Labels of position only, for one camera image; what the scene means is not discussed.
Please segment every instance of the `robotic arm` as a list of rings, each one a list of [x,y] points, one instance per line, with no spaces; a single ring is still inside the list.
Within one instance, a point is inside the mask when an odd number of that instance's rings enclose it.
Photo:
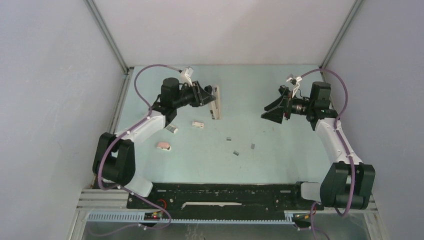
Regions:
[[[151,115],[137,128],[128,131],[113,146],[103,165],[102,177],[104,180],[117,183],[142,197],[149,195],[153,184],[145,179],[140,171],[136,171],[134,140],[137,139],[139,143],[144,142],[155,132],[165,128],[177,116],[178,108],[186,105],[197,108],[216,100],[212,94],[213,88],[206,86],[203,89],[198,81],[191,81],[191,73],[185,73],[186,69],[181,73],[183,84],[173,77],[163,80],[160,95],[151,107]],[[98,174],[102,157],[107,148],[123,132],[126,130],[116,134],[105,132],[100,136],[92,166],[93,173]]]
[[[312,84],[310,97],[297,98],[295,94],[299,89],[299,80],[289,77],[287,81],[294,85],[293,91],[285,85],[280,86],[278,91],[281,96],[266,106],[266,112],[260,117],[281,124],[283,118],[289,120],[292,114],[304,115],[321,139],[332,165],[322,183],[300,183],[301,197],[321,202],[324,207],[345,208],[350,198],[350,184],[354,184],[350,208],[367,208],[376,172],[372,165],[363,164],[352,150],[340,121],[334,128],[338,113],[330,109],[330,84],[316,81]],[[353,160],[354,172],[349,158]],[[347,184],[348,176],[352,174],[355,181]]]

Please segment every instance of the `white wall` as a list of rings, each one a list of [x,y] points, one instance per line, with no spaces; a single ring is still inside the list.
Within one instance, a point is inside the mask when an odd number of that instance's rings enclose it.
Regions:
[[[122,76],[83,0],[0,2],[0,239],[65,239]]]
[[[354,0],[96,0],[129,66],[318,65]]]
[[[373,193],[391,239],[422,239],[424,1],[365,1],[329,68],[345,79],[350,143],[376,171]],[[329,78],[335,107],[344,96]]]

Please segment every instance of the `work surface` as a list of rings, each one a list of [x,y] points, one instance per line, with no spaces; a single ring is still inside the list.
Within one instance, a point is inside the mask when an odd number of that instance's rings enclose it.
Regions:
[[[199,81],[202,87],[219,85],[222,119],[212,120],[207,106],[185,106],[178,109],[172,122],[178,127],[177,133],[163,129],[143,143],[135,140],[136,168],[146,179],[164,183],[242,184],[321,182],[324,179],[330,162],[305,116],[293,114],[282,124],[261,118],[264,107],[280,96],[278,88],[287,84],[289,74],[298,76],[316,66],[192,67],[193,81]],[[134,77],[142,68],[135,67],[132,74],[118,131],[129,128],[147,112],[146,105],[134,90]],[[160,93],[163,79],[178,76],[176,71],[153,67],[140,75],[137,86],[153,103]],[[302,80],[303,96],[309,96],[315,81],[321,81],[319,73]],[[204,123],[204,128],[193,127],[193,121]],[[157,149],[158,142],[168,142],[171,151]]]

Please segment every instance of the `gray floor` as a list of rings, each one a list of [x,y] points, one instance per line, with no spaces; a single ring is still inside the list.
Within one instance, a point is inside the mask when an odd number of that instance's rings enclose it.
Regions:
[[[362,214],[350,214],[342,219],[336,214],[317,214],[317,227],[324,230],[332,240],[370,239]],[[292,225],[261,224],[171,224],[162,230],[146,230],[141,227],[124,229],[113,235],[94,237],[87,232],[107,233],[128,223],[89,222],[85,240],[313,240],[311,231],[298,232]],[[317,233],[318,239],[325,236]]]

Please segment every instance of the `red wire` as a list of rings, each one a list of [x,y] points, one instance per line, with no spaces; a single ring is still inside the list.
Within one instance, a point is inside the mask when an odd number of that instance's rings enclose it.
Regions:
[[[161,199],[158,199],[158,201],[163,202],[163,204],[164,204],[163,209],[167,209],[167,202],[166,202],[165,200],[163,200],[163,199],[161,198]]]

